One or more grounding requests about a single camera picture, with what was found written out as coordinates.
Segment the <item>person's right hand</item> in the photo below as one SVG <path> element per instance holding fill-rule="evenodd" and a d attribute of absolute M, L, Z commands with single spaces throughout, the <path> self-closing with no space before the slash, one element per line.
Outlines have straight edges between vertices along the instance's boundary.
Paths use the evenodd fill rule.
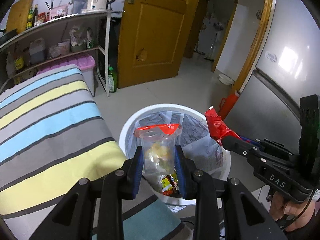
<path fill-rule="evenodd" d="M 297 217 L 308 204 L 308 200 L 302 204 L 296 204 L 294 202 L 284 203 L 284 197 L 279 193 L 275 192 L 272 197 L 272 202 L 269 210 L 271 217 L 277 221 L 283 218 L 284 215 Z M 285 231 L 291 232 L 297 229 L 300 229 L 308 224 L 310 220 L 314 217 L 316 211 L 317 202 L 311 201 L 306 208 L 306 210 L 297 218 L 291 225 L 285 228 Z"/>

